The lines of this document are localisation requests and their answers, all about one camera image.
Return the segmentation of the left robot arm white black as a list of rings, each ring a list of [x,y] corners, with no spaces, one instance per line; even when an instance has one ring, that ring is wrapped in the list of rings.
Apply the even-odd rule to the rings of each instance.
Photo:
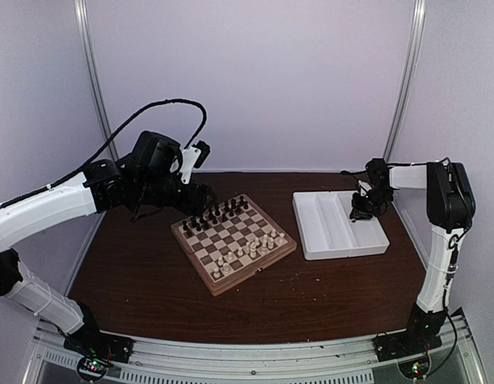
[[[134,220],[143,217],[143,206],[155,211],[173,207],[199,216],[216,196],[209,186],[193,181],[191,172],[210,152],[203,141],[182,148],[167,136],[143,131],[132,152],[117,162],[90,162],[59,184],[0,203],[0,297],[15,300],[64,334],[74,335],[87,354],[100,354],[106,339],[90,309],[37,278],[19,260],[14,245],[60,223],[120,206]]]

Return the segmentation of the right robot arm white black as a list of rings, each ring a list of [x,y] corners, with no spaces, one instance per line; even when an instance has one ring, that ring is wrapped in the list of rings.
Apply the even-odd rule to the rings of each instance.
[[[424,284],[412,304],[406,328],[374,339],[381,361],[422,354],[441,345],[439,332],[448,318],[453,278],[460,249],[472,228],[476,203],[467,172],[450,158],[421,163],[388,163],[373,158],[364,169],[368,181],[357,182],[351,198],[353,222],[382,216],[402,189],[424,190],[426,212],[432,228]]]

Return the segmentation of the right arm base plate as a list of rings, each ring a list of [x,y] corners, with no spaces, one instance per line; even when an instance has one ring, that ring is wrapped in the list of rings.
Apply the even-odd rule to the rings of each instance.
[[[380,362],[406,358],[414,354],[425,354],[427,350],[442,346],[440,336],[434,336],[425,342],[416,341],[411,339],[406,331],[377,335],[372,342]]]

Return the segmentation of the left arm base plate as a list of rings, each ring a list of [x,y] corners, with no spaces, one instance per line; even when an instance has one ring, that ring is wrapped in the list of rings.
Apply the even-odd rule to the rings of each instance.
[[[128,363],[134,344],[131,338],[103,332],[69,334],[64,338],[66,349],[102,362]]]

